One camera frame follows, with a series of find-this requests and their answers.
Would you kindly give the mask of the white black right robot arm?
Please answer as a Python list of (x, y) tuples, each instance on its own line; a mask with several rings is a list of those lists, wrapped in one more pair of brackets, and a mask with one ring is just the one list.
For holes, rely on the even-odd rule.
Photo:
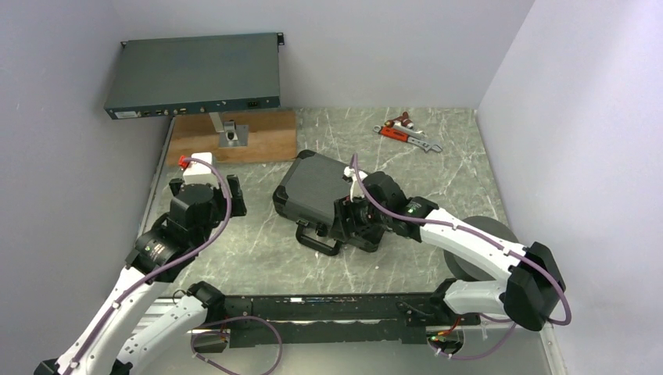
[(444, 280), (429, 302), (438, 323), (449, 324), (466, 314), (493, 314), (539, 331), (546, 323), (566, 326), (572, 321), (565, 283), (547, 246), (501, 239), (425, 198), (408, 198), (383, 172), (366, 174), (347, 166), (343, 178), (349, 194), (335, 202), (342, 234), (363, 237), (371, 230), (388, 231), (441, 248), (487, 276)]

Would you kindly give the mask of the black foam-lined poker case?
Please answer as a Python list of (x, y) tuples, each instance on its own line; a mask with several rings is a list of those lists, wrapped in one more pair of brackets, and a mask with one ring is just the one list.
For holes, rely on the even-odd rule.
[(297, 225), (296, 240), (327, 256), (338, 255), (343, 245), (376, 252), (385, 233), (369, 223), (365, 202), (349, 200), (345, 168), (341, 161), (303, 150), (272, 195), (276, 213)]

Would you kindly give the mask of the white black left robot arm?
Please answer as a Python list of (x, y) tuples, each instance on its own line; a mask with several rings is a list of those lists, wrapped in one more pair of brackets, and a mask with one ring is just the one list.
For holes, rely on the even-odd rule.
[(170, 314), (138, 334), (152, 303), (232, 217), (245, 216), (239, 179), (216, 172), (170, 181), (170, 208), (134, 243), (112, 292), (79, 338), (59, 357), (41, 361), (36, 374), (139, 374), (169, 340), (224, 318), (224, 295), (206, 282), (189, 288)]

